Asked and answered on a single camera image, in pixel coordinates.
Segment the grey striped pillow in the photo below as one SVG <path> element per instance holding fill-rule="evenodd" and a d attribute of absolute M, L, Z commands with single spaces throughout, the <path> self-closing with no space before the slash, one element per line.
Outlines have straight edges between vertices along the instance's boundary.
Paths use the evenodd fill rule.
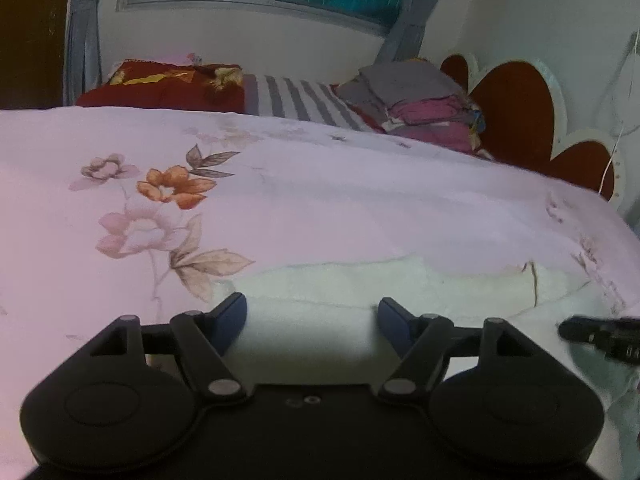
<path fill-rule="evenodd" d="M 318 122 L 354 131 L 374 132 L 339 99 L 328 84 L 270 75 L 243 75 L 245 113 Z"/>

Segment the pale green small cloth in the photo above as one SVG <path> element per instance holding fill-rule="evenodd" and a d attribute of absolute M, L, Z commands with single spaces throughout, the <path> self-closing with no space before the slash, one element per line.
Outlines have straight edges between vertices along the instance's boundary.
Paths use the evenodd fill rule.
<path fill-rule="evenodd" d="M 247 299 L 247 319 L 226 354 L 245 385 L 379 386 L 398 359 L 376 328 L 375 310 L 392 297 L 415 315 L 436 313 L 459 326 L 505 318 L 597 393 L 605 424 L 590 466 L 608 479 L 639 475 L 639 372 L 596 350 L 562 341 L 571 315 L 606 318 L 589 278 L 528 262 L 498 274 L 447 275 L 420 257 L 368 263 L 287 266 L 244 276 L 222 292 Z"/>

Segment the grey left curtain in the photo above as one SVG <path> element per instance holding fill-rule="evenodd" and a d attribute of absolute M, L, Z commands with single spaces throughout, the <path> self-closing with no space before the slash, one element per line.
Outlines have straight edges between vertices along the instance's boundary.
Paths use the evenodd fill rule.
<path fill-rule="evenodd" d="M 102 78 L 99 36 L 100 0 L 68 0 L 63 104 L 74 105 Z"/>

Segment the pile of folded clothes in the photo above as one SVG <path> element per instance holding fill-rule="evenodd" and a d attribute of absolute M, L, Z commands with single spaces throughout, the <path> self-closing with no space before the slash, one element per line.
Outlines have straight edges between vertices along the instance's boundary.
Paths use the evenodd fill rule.
<path fill-rule="evenodd" d="M 460 84 L 423 58 L 360 68 L 332 87 L 367 126 L 379 133 L 476 155 L 484 116 Z"/>

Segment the red heart-shaped headboard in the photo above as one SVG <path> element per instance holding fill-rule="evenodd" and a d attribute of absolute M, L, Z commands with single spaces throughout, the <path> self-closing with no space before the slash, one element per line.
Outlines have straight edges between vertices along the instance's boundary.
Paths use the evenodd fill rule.
<path fill-rule="evenodd" d="M 489 158 L 588 188 L 620 208 L 626 186 L 622 153 L 607 133 L 568 130 L 560 83 L 543 62 L 509 60 L 481 70 L 473 55 L 456 53 L 440 70 L 480 107 L 480 147 Z"/>

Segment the grey curtain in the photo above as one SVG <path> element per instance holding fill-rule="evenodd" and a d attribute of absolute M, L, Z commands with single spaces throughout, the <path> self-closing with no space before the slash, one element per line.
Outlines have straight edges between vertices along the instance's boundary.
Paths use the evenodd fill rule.
<path fill-rule="evenodd" d="M 74 105 L 102 78 L 99 36 L 100 0 L 68 0 L 63 104 Z"/>
<path fill-rule="evenodd" d="M 400 0 L 398 18 L 390 28 L 375 64 L 416 58 L 421 50 L 426 22 L 439 0 Z"/>

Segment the red floral pillow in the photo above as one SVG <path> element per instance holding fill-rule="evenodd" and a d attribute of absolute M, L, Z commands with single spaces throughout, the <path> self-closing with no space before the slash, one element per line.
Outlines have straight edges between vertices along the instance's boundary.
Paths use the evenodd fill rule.
<path fill-rule="evenodd" d="M 237 65 L 127 60 L 105 84 L 83 93 L 76 104 L 242 114 L 243 72 Z"/>

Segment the grey right curtain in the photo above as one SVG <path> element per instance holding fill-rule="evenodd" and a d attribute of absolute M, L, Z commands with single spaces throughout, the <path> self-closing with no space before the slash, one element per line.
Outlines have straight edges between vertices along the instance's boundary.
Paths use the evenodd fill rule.
<path fill-rule="evenodd" d="M 421 50 L 426 22 L 439 0 L 400 0 L 398 18 L 390 28 L 375 64 L 416 58 Z"/>

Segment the pink floral bed sheet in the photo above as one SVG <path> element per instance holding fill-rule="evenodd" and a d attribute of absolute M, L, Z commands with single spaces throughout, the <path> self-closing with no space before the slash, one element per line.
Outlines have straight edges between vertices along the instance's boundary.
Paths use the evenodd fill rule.
<path fill-rule="evenodd" d="M 591 191 L 432 144 L 235 114 L 60 107 L 1 115 L 1 474 L 35 461 L 26 394 L 114 318 L 206 311 L 287 266 L 532 262 L 639 313 L 639 241 Z"/>

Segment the dark brown wooden door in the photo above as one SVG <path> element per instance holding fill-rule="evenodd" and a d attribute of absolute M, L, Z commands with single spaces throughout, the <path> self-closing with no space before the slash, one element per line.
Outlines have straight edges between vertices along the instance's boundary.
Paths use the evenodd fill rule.
<path fill-rule="evenodd" d="M 1 107 L 63 101 L 67 0 L 1 0 Z"/>

